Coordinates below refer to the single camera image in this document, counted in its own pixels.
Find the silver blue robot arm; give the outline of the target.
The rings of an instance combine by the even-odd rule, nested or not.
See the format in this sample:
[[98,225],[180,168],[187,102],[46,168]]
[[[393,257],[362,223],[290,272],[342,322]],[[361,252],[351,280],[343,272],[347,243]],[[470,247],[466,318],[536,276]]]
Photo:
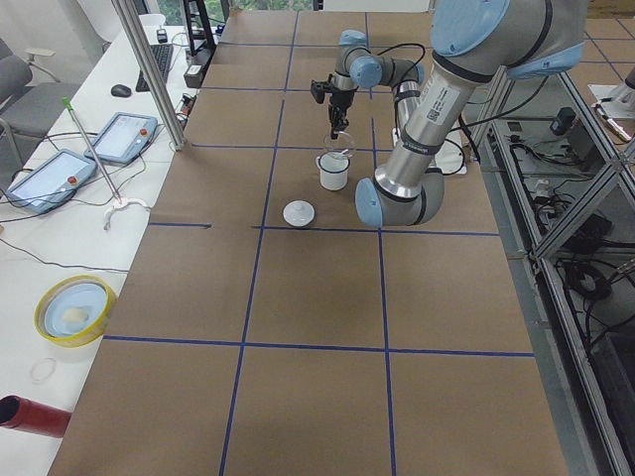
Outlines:
[[340,34],[334,72],[327,80],[314,80],[311,93],[318,104],[328,102],[329,132],[323,140],[328,152],[340,159],[353,156],[356,145],[346,132],[347,111],[358,89],[386,86],[393,94],[394,139],[402,138],[403,129],[419,105],[424,81],[423,66],[417,60],[394,59],[386,52],[373,54],[367,48],[367,36],[357,30]]
[[356,187],[373,227],[432,219],[445,193],[435,155],[474,89],[500,67],[514,80],[566,71],[581,59],[585,1],[442,1],[431,30],[433,68],[387,163]]

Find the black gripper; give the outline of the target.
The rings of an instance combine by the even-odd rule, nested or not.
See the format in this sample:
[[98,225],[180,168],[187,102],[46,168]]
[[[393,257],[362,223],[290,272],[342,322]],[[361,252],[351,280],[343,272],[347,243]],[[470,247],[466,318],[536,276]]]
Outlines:
[[328,105],[328,118],[330,122],[329,137],[332,140],[338,138],[338,134],[347,128],[347,110],[353,102],[353,90],[334,88],[330,92]]

